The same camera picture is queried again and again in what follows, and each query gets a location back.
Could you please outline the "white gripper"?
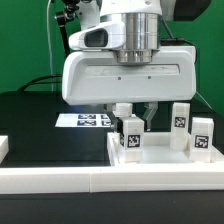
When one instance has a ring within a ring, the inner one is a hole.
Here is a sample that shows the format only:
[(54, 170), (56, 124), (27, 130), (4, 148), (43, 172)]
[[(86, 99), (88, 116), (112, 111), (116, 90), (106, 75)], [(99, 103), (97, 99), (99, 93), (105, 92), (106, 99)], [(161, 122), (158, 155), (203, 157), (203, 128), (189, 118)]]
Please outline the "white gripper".
[(111, 129), (121, 133), (123, 122), (114, 104), (145, 103), (145, 129), (158, 110), (153, 101), (190, 100), (196, 93), (196, 50), (192, 46), (163, 46), (145, 65), (122, 65), (112, 51), (70, 54), (64, 63), (62, 97), (70, 105), (107, 104)]

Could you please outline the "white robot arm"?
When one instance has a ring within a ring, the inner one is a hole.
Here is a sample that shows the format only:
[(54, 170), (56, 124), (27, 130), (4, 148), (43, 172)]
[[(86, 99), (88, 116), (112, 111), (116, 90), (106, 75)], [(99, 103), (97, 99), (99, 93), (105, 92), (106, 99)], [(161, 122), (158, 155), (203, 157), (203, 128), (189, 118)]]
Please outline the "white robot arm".
[(78, 18), (68, 38), (62, 97), (70, 105), (145, 103), (145, 128), (160, 101), (196, 93), (197, 50), (160, 36), (167, 21), (193, 21), (211, 0), (62, 0), (63, 20)]

